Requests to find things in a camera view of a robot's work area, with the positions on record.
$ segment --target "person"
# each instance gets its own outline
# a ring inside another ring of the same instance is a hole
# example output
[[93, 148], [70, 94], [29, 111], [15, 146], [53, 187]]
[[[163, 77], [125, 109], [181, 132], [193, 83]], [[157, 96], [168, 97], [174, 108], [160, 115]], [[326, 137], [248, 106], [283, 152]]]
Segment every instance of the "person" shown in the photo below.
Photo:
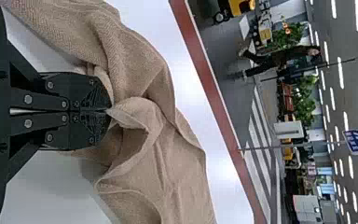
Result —
[[303, 56], [312, 56], [312, 58], [320, 58], [321, 48], [318, 46], [295, 46], [290, 49], [283, 49], [270, 53], [268, 56], [257, 56], [250, 52], [247, 48], [243, 48], [239, 52], [240, 57], [248, 58], [258, 66], [247, 69], [243, 72], [247, 77], [252, 77], [270, 68], [278, 67], [278, 70], [285, 68], [286, 63], [290, 60], [297, 59]]

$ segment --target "bolt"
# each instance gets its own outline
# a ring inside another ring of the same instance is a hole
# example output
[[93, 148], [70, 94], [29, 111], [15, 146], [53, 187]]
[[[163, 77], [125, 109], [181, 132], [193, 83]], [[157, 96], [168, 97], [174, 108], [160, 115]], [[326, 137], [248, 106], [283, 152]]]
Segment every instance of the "bolt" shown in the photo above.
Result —
[[53, 140], [53, 135], [51, 133], [48, 134], [48, 142], [51, 142]]
[[74, 102], [74, 107], [75, 107], [75, 108], [80, 107], [80, 103], [79, 103], [78, 101], [75, 101], [75, 102]]
[[5, 153], [7, 151], [7, 143], [0, 144], [0, 153]]
[[7, 78], [7, 72], [5, 72], [5, 71], [0, 71], [0, 78], [1, 78], [1, 79]]
[[78, 116], [74, 116], [72, 118], [72, 120], [74, 121], [74, 123], [78, 123], [79, 122], [79, 117]]
[[32, 121], [30, 119], [26, 119], [24, 122], [25, 128], [29, 129], [32, 127]]
[[48, 82], [48, 88], [52, 90], [54, 88], [54, 83]]
[[95, 141], [94, 141], [94, 138], [93, 138], [93, 137], [90, 137], [90, 138], [89, 138], [89, 143], [93, 145], [94, 142], [95, 142]]
[[24, 103], [26, 103], [27, 105], [30, 105], [32, 103], [32, 96], [31, 95], [25, 95], [24, 97]]

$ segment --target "beige cloth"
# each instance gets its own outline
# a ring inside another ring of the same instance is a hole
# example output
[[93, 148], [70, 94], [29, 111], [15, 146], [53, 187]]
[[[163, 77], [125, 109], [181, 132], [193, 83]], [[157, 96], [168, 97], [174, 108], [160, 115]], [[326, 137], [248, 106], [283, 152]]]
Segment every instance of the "beige cloth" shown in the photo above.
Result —
[[106, 165], [95, 188], [122, 223], [215, 223], [205, 153], [175, 108], [168, 66], [118, 11], [101, 0], [1, 5], [51, 45], [94, 64], [114, 96], [107, 112], [118, 125], [76, 155]]

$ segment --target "green plant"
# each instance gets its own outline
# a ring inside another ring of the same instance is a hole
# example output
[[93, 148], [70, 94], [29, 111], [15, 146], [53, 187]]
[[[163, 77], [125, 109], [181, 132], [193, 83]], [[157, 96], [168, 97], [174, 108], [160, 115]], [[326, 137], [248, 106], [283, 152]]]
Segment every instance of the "green plant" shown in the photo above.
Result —
[[272, 31], [273, 42], [267, 45], [268, 49], [290, 49], [300, 42], [305, 25], [301, 24], [300, 22], [286, 24], [287, 28]]
[[293, 94], [296, 119], [301, 120], [306, 127], [309, 127], [315, 119], [312, 111], [316, 109], [316, 104], [310, 98], [310, 94], [317, 81], [318, 78], [314, 76], [300, 78], [296, 83]]

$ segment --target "red stripe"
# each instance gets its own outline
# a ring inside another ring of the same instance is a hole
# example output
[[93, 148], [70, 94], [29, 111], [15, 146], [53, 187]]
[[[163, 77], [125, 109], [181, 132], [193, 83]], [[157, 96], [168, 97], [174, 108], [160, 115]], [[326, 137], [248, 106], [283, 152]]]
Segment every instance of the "red stripe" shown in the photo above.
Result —
[[210, 66], [208, 65], [206, 55], [204, 54], [202, 45], [197, 36], [196, 27], [190, 18], [192, 15], [190, 15], [189, 11], [187, 10], [185, 1], [186, 0], [170, 0], [173, 14], [176, 18], [176, 21], [178, 22], [179, 28], [182, 32], [182, 36], [186, 42], [187, 49], [196, 67], [197, 73], [199, 74], [200, 81], [208, 97], [208, 101], [217, 120], [217, 124], [219, 125], [220, 132], [225, 139], [228, 152], [240, 177], [249, 203], [252, 206], [255, 223], [267, 223], [263, 215], [261, 205], [257, 200], [255, 187], [251, 177], [249, 176], [249, 171], [246, 167], [245, 160], [242, 158], [241, 153], [238, 151], [237, 141], [230, 126], [228, 116], [223, 105], [223, 99], [220, 97], [219, 90], [213, 79], [213, 73], [210, 69]]

